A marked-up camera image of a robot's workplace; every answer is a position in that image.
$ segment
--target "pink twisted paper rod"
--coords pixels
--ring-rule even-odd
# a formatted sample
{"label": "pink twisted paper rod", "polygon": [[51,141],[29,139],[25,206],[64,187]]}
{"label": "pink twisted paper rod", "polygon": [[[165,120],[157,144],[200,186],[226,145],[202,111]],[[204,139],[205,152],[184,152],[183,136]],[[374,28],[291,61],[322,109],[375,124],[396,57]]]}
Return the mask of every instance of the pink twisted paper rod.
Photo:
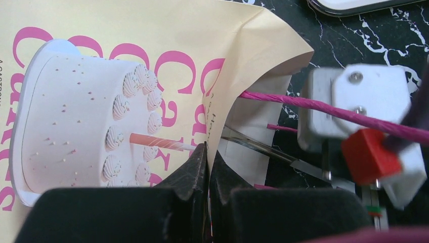
{"label": "pink twisted paper rod", "polygon": [[301,98],[301,97],[290,97],[285,95],[261,94],[261,93],[254,93],[249,91],[244,91],[239,97],[245,98],[245,99],[251,99],[251,100],[272,101],[272,102],[284,103],[287,105],[295,105],[305,109],[318,110],[323,113],[327,113],[335,117],[348,120],[350,122],[359,124],[364,127],[374,128],[384,133],[392,134],[394,136],[408,139],[416,143],[429,145],[429,131],[407,127],[404,125],[391,123],[385,120],[379,120],[379,119],[367,117],[364,115],[354,113],[349,110],[344,110],[344,109],[330,106],[321,101],[310,100],[310,99]]}
{"label": "pink twisted paper rod", "polygon": [[298,133],[297,129],[288,128],[288,127],[282,127],[282,126],[277,126],[277,125],[273,125],[273,124],[268,124],[267,128],[271,129],[271,130],[282,130],[282,131],[288,131],[288,132]]}

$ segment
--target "marble countertop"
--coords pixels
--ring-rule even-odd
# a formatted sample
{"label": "marble countertop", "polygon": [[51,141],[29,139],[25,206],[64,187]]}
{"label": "marble countertop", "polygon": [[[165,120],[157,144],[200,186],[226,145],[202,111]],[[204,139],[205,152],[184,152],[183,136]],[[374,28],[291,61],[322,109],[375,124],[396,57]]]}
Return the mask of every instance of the marble countertop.
{"label": "marble countertop", "polygon": [[[263,6],[287,22],[315,50],[310,65],[292,77],[290,96],[299,96],[310,70],[316,67],[345,67],[353,63],[386,64],[406,70],[408,90],[417,91],[429,45],[428,1],[380,10],[362,15],[335,18],[309,7],[305,0],[235,0]],[[278,124],[297,127],[297,108],[283,106]],[[296,134],[277,131],[273,147],[311,164],[321,156],[302,151]],[[281,188],[327,187],[327,183],[270,160],[266,185]],[[429,196],[419,193],[400,212],[388,206],[389,223],[428,224]]]}

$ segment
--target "candle illustration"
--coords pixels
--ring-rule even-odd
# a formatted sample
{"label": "candle illustration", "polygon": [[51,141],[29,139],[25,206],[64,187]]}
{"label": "candle illustration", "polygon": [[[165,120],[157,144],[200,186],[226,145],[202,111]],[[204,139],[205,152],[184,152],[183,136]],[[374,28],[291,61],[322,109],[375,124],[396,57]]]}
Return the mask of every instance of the candle illustration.
{"label": "candle illustration", "polygon": [[181,143],[178,141],[164,139],[164,138],[157,138],[157,137],[136,134],[136,133],[131,133],[130,143],[140,144],[145,146],[157,146],[160,148],[168,148],[168,149],[173,149],[178,151],[183,151],[183,150],[194,151],[196,148],[195,146]]}

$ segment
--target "screw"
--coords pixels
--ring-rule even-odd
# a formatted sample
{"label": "screw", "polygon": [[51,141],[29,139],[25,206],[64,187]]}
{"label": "screw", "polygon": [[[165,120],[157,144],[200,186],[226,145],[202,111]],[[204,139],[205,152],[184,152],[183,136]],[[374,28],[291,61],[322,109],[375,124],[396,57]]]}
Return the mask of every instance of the screw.
{"label": "screw", "polygon": [[326,179],[326,180],[328,180],[328,181],[332,180],[331,171],[324,171],[323,172],[323,178]]}
{"label": "screw", "polygon": [[352,72],[352,74],[350,74],[349,76],[349,82],[351,82],[352,84],[358,84],[362,81],[363,79],[363,74],[360,72]]}
{"label": "screw", "polygon": [[380,185],[380,182],[378,181],[378,179],[377,179],[377,180],[375,180],[375,187],[376,187],[377,189],[381,189],[381,185]]}
{"label": "screw", "polygon": [[366,109],[362,106],[358,106],[354,109],[352,109],[353,112],[360,114],[360,115],[366,115]]}

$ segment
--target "white cake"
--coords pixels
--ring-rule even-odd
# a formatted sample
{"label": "white cake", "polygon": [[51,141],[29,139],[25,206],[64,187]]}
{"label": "white cake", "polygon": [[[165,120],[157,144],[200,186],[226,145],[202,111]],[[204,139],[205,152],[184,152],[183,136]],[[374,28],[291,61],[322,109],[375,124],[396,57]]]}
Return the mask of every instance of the white cake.
{"label": "white cake", "polygon": [[141,186],[157,147],[129,142],[162,126],[157,78],[143,64],[57,54],[38,76],[22,142],[35,193],[57,187]]}

